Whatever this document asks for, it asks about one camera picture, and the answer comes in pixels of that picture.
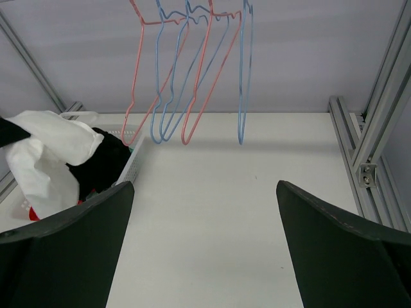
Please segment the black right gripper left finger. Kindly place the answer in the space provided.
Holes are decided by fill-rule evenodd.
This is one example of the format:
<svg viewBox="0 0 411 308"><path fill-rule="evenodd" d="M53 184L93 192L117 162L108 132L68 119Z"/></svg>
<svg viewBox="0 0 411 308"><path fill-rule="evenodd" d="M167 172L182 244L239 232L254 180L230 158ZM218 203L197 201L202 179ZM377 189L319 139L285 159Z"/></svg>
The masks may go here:
<svg viewBox="0 0 411 308"><path fill-rule="evenodd" d="M1 233L1 307L105 307L133 199L123 182Z"/></svg>

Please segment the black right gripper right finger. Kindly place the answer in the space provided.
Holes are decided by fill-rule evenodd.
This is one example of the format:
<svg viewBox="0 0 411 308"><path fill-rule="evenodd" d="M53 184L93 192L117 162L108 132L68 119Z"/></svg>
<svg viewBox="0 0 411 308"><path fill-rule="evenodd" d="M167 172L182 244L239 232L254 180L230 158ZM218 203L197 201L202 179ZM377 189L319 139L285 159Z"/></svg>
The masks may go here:
<svg viewBox="0 0 411 308"><path fill-rule="evenodd" d="M410 234L281 180L277 202L305 307L410 307Z"/></svg>

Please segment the white tank top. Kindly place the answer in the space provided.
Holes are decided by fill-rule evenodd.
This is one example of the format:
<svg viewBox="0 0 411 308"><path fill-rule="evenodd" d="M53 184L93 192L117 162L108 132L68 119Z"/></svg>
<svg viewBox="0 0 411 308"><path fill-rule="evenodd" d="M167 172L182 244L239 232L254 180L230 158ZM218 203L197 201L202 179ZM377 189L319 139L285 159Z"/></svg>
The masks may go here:
<svg viewBox="0 0 411 308"><path fill-rule="evenodd" d="M23 195L39 219L75 206L79 183L69 166L87 162L104 136L79 121L52 111L25 111L10 122L30 137L7 145L7 164Z"/></svg>

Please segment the red tank top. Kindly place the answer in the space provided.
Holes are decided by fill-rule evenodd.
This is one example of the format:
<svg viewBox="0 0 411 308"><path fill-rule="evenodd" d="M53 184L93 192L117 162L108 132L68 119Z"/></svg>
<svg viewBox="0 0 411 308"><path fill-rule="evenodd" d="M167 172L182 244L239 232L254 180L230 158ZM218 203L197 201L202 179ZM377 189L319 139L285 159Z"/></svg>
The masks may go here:
<svg viewBox="0 0 411 308"><path fill-rule="evenodd" d="M39 221L40 220L40 218L38 217L38 215L36 214L36 212L34 211L34 209L32 207L29 208L28 217L29 217L30 221Z"/></svg>

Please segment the green tank top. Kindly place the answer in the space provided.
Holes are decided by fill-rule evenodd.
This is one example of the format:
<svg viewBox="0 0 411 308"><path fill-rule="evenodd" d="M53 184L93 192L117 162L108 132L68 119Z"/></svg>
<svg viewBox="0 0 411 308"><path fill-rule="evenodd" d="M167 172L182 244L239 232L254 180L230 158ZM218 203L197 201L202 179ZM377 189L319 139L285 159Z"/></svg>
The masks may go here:
<svg viewBox="0 0 411 308"><path fill-rule="evenodd" d="M71 166L70 171L79 183L77 204L113 187L119 180L133 149L98 148L92 158L80 166Z"/></svg>

